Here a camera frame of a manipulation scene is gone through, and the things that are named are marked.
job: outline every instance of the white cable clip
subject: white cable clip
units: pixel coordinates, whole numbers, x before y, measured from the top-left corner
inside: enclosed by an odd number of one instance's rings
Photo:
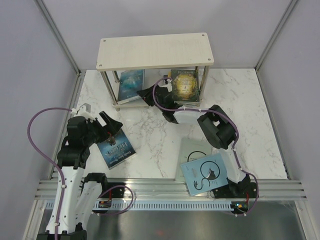
[[[75,109],[75,108],[72,108],[71,109],[71,115],[76,115],[76,114],[78,114],[78,110]]]

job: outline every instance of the book with cat illustration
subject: book with cat illustration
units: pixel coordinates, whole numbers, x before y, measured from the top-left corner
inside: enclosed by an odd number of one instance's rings
[[[122,129],[114,136],[114,139],[115,144],[113,145],[106,141],[97,144],[109,169],[136,155],[136,151]]]
[[[205,156],[210,156],[212,146],[208,141],[200,141],[189,138],[182,138],[180,145],[180,152],[178,157],[178,163],[176,166],[175,180],[177,182],[186,182],[184,174],[181,170],[181,164],[185,164],[197,159],[201,159]]]
[[[220,153],[181,164],[181,170],[192,196],[228,184],[227,170]]]

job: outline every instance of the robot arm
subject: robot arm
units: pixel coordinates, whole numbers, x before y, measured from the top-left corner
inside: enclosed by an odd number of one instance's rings
[[[37,240],[53,240],[55,231],[59,240],[87,239],[86,228],[92,208],[100,194],[107,190],[108,181],[104,173],[89,173],[84,179],[83,190],[78,200],[79,186],[90,155],[89,147],[103,141],[113,145],[114,135],[123,124],[102,111],[99,115],[106,122],[106,125],[102,126],[90,114],[89,105],[83,105],[79,110],[73,109],[72,113],[74,117],[67,123],[68,135],[64,138],[57,155],[64,184],[59,174],[52,215],[46,232],[38,234]]]
[[[237,137],[236,130],[231,123],[226,120],[226,118],[229,119],[228,115],[218,105],[210,107],[209,110],[211,110],[211,112],[201,112],[195,108],[192,109],[192,111],[179,110],[185,109],[185,107],[173,101],[171,83],[166,80],[165,83],[162,87],[156,83],[155,86],[138,91],[137,93],[149,106],[156,105],[156,99],[157,103],[163,106],[159,107],[159,109],[168,122],[199,125],[207,141],[214,148],[218,149],[227,170],[228,185],[214,191],[215,198],[246,198],[246,194],[249,194],[251,198],[255,198],[257,196],[255,192],[257,185],[251,182],[249,175],[245,174],[237,164],[232,148]]]

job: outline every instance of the light blue book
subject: light blue book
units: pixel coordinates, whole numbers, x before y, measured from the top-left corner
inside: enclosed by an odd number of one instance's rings
[[[228,184],[227,170],[220,153],[181,164],[181,170],[192,196]]]
[[[144,89],[145,70],[124,71],[120,75],[120,84],[118,92],[118,104],[124,104],[141,97],[137,91]]]

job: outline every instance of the blue book cover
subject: blue book cover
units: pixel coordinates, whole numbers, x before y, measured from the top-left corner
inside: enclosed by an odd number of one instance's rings
[[[120,75],[120,84],[118,92],[118,104],[124,104],[136,99],[140,96],[137,91],[144,89],[145,70],[124,71]]]
[[[114,139],[115,144],[113,145],[106,141],[97,144],[109,169],[136,154],[122,129],[114,136]]]
[[[192,196],[228,184],[227,170],[220,153],[181,164],[181,170]]]

